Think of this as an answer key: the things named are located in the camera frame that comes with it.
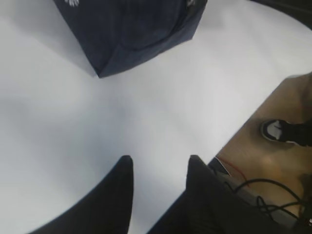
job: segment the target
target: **wire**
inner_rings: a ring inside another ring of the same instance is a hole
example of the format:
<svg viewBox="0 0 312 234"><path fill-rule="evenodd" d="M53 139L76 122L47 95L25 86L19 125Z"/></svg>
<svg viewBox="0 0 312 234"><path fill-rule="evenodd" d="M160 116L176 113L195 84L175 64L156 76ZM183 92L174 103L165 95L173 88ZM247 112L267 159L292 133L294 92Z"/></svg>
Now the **wire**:
<svg viewBox="0 0 312 234"><path fill-rule="evenodd" d="M261 208L260 208L260 202L263 204L263 208L266 210L266 213L269 215L270 219L271 220L274 220L272 215L271 215L271 212L267 206L267 204L265 203L264 199L261 197L261 196L257 196L257 208L261 211Z"/></svg>
<svg viewBox="0 0 312 234"><path fill-rule="evenodd" d="M290 188L288 188L287 186L285 186L284 184L282 183L279 183L275 180L271 180L271 179L251 179L251 180L248 180L244 183L242 183L241 185L239 185L236 189L234 189L234 193L237 194L239 190L241 190L243 187L249 185L249 184L252 184L252 183L257 183L257 182L266 182L266 183L271 183L271 184L275 184L279 187L282 187L283 189L285 189L287 192L289 192L294 198L296 198L296 200L298 202L301 202L301 199L300 197L298 197L297 194L295 194Z"/></svg>
<svg viewBox="0 0 312 234"><path fill-rule="evenodd" d="M242 173L242 171L241 171L238 167L236 167L236 166L233 165L231 162L229 162L229 161L227 161L227 160L225 160L225 159L222 159L222 158L220 158L220 157L218 157L218 159L219 159L220 161L222 161L222 162L228 164L229 166L233 167L238 173L241 174L241 176L244 178L244 180L247 181L246 176L244 175L244 173Z"/></svg>

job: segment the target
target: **white table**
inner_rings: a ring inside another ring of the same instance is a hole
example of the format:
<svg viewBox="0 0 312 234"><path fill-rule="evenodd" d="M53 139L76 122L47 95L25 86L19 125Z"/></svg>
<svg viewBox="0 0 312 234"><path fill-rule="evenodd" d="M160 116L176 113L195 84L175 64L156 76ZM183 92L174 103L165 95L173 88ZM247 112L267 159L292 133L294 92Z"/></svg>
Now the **white table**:
<svg viewBox="0 0 312 234"><path fill-rule="evenodd" d="M244 0L208 0L193 41L97 79L52 0L0 0L0 233L74 205L120 156L135 164L129 233L183 191L287 76L312 70L312 32Z"/></svg>

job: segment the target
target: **floor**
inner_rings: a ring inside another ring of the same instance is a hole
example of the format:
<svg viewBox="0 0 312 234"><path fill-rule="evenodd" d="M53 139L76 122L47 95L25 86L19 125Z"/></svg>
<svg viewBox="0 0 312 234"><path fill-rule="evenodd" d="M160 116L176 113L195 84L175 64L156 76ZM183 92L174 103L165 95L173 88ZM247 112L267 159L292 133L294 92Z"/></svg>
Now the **floor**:
<svg viewBox="0 0 312 234"><path fill-rule="evenodd" d="M302 197L301 178L312 174L312 148L267 141L261 137L259 125L267 119L301 123L311 117L312 74L287 78L219 152L218 157L238 167L247 179L273 179ZM243 181L236 169L230 165L226 167L234 177ZM272 184L255 183L251 184L251 189L276 205L295 201L285 190ZM288 210L298 215L299 207L292 206Z"/></svg>

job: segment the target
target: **bag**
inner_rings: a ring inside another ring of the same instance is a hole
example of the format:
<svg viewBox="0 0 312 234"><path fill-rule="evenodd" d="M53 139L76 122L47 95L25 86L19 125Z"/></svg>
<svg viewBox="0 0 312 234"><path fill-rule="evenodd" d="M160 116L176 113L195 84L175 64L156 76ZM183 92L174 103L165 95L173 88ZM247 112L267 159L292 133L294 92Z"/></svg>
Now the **bag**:
<svg viewBox="0 0 312 234"><path fill-rule="evenodd" d="M102 78L191 40L207 0L54 2Z"/></svg>

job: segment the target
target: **shoe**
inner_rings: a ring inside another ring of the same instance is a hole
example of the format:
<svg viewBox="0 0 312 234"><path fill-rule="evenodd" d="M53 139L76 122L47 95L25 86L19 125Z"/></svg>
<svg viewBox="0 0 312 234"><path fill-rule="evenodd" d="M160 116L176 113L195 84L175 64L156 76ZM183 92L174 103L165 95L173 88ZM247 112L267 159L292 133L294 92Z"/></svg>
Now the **shoe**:
<svg viewBox="0 0 312 234"><path fill-rule="evenodd" d="M312 146L312 128L307 124L292 124L280 119L265 121L260 126L262 136L270 141Z"/></svg>

